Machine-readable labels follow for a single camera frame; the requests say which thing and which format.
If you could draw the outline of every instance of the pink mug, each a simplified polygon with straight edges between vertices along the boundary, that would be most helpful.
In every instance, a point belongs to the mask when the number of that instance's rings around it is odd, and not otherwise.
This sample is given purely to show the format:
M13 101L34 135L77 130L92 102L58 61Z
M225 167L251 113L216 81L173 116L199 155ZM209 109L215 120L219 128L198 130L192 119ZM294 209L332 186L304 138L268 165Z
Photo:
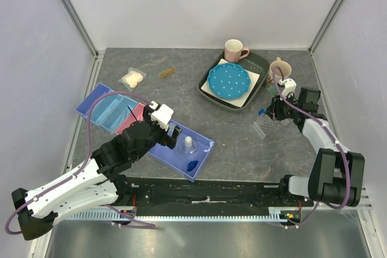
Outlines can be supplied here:
M250 50L244 48L243 44L238 39L229 39L224 44L224 59L230 63L236 63L240 59L247 57L249 53Z

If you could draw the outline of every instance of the plastic bag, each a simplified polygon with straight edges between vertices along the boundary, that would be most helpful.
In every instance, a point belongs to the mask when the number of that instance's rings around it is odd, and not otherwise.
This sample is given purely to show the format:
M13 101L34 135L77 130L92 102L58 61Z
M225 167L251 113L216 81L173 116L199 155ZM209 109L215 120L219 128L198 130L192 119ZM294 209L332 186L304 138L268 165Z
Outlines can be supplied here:
M129 68L128 73L119 80L119 83L123 83L129 92L131 92L145 77L146 74L143 71Z

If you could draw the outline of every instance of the small bottle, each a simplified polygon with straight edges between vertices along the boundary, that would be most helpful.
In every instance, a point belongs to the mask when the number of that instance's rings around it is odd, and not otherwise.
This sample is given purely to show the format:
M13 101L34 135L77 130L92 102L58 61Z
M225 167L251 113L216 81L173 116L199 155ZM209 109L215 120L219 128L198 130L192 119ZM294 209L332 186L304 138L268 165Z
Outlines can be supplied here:
M198 143L191 138L191 136L187 136L181 143L180 149L185 154L194 154L198 149Z

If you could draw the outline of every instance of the mug handle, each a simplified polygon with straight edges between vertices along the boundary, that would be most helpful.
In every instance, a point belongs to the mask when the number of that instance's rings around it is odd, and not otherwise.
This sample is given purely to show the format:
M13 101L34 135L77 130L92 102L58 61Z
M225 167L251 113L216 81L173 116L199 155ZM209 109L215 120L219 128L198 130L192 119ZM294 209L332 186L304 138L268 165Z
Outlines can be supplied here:
M244 57L247 57L250 54L250 50L248 48L243 48L241 51L241 57L239 59L243 59Z

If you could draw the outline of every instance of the white mug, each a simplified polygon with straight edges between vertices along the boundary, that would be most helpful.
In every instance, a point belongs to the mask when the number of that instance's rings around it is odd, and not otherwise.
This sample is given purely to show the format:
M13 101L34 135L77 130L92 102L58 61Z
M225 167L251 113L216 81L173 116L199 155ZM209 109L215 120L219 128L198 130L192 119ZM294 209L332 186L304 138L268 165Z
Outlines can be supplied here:
M238 39L229 39L224 44L224 59L230 63L236 63L240 59L247 57L249 53L250 50L244 48L242 42Z
M291 74L291 66L287 62L284 62L283 60L281 60L280 57L277 57L276 60L270 64L270 69L268 71L265 87L266 87L266 90L272 94L275 94L277 92L276 87L274 85L274 78L273 78L273 70L276 66L280 67L282 69L282 72L284 72L284 79L289 78ZM282 79L282 76L279 70L277 69L276 70L277 83L280 79Z

